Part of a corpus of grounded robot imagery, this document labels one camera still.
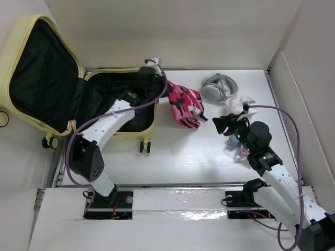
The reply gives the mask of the blue pink headphones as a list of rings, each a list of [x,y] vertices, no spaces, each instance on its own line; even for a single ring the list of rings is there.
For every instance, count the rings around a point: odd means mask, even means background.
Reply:
[[[244,148],[244,146],[238,141],[234,135],[228,137],[227,145],[239,151],[241,156],[248,156],[249,152]]]

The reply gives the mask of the white cap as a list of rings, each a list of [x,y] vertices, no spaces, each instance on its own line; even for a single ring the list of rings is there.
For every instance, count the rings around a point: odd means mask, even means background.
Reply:
[[[254,105],[256,104],[255,100],[250,98],[249,96],[232,96],[230,98],[228,98],[225,101],[226,104],[226,112],[227,114],[235,114],[235,115],[239,115],[243,112],[243,103],[247,102],[249,105]]]

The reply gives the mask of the grey white headphones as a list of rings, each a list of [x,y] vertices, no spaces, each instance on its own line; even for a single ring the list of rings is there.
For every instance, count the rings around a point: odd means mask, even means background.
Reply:
[[[238,93],[237,83],[228,75],[212,73],[201,83],[201,94],[212,102],[226,102]]]

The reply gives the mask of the pink camouflage shorts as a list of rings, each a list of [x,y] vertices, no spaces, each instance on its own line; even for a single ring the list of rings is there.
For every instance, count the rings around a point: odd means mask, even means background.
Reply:
[[[174,120],[182,127],[198,129],[200,121],[207,121],[200,92],[185,86],[167,82],[166,97],[169,99]]]

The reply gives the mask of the yellow hard-shell suitcase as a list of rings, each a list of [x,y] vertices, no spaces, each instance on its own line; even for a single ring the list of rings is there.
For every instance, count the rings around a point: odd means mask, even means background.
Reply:
[[[1,50],[1,107],[45,133],[43,148],[103,115],[116,100],[147,103],[133,91],[139,68],[86,73],[58,26],[44,15],[18,18]],[[117,136],[149,137],[155,104],[135,112]]]

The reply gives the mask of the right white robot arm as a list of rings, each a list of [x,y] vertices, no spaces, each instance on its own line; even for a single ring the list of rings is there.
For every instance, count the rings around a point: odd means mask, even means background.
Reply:
[[[292,234],[300,250],[334,248],[334,214],[329,214],[307,194],[291,176],[282,160],[270,148],[272,135],[263,122],[253,122],[242,115],[213,118],[219,134],[233,135],[248,151],[249,165],[258,179],[244,184],[245,204],[260,205]]]

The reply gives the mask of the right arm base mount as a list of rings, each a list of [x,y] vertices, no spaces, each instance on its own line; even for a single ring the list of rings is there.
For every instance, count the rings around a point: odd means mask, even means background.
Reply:
[[[243,195],[242,191],[225,191],[221,204],[226,207],[228,219],[274,219],[268,210],[256,204],[252,199]]]

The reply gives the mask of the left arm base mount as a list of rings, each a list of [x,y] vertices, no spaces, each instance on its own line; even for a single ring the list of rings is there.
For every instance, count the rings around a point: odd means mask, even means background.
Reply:
[[[133,191],[120,191],[113,204],[108,205],[99,194],[94,196],[93,191],[85,190],[83,196],[86,199],[83,218],[87,220],[131,220]]]

